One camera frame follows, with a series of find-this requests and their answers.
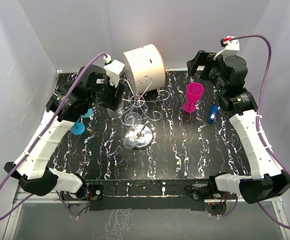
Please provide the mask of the clear ribbed tumbler glass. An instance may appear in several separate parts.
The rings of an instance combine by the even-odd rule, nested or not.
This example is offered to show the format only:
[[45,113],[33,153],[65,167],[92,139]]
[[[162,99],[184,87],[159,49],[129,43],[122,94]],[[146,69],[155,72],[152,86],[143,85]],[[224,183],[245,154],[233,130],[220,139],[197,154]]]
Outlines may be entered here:
[[119,119],[124,113],[124,103],[121,102],[118,105],[117,110],[111,110],[110,108],[107,108],[107,114],[112,119]]

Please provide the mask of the pink wine glass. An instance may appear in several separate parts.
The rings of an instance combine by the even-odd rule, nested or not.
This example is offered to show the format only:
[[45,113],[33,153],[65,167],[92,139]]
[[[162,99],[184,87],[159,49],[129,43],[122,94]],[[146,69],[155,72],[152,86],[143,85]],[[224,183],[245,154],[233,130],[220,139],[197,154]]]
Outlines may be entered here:
[[196,110],[196,103],[201,99],[204,93],[204,86],[198,82],[191,82],[186,89],[187,102],[183,104],[183,110],[187,113],[193,113]]

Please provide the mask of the blue wine glass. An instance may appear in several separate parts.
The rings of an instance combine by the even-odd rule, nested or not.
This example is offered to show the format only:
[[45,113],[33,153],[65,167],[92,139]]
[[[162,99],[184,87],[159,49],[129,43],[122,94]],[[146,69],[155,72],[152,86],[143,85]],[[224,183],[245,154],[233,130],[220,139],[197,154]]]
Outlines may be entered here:
[[81,135],[85,131],[85,125],[81,122],[81,118],[79,118],[71,128],[71,133],[75,136]]
[[89,118],[89,117],[93,114],[93,112],[94,112],[93,109],[92,109],[92,108],[89,108],[89,109],[87,110],[87,113],[81,115],[81,117],[82,117],[82,118]]

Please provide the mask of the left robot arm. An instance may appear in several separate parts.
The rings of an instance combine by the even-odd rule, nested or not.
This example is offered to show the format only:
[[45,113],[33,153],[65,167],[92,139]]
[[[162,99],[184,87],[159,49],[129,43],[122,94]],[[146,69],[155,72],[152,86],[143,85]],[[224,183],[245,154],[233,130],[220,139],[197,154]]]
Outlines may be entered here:
[[103,67],[81,67],[76,80],[58,87],[46,104],[43,118],[28,146],[4,170],[27,193],[45,196],[51,191],[71,193],[82,200],[88,195],[86,180],[76,173],[48,167],[63,137],[78,132],[75,123],[95,106],[116,111],[121,104],[124,84],[120,76],[125,65],[117,60]]

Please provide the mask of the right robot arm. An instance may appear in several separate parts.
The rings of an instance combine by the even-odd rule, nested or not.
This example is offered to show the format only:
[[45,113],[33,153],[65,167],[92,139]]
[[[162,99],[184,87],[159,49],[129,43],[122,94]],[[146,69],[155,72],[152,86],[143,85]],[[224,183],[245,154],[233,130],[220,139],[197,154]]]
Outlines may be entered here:
[[258,105],[244,87],[246,61],[237,55],[224,57],[199,50],[186,65],[190,77],[199,66],[204,67],[200,79],[210,81],[218,91],[219,106],[238,134],[250,166],[249,176],[229,173],[210,176],[208,194],[218,199],[229,192],[249,204],[280,197],[290,188],[290,176],[268,153],[269,143],[263,144],[259,138],[263,129],[256,122]]

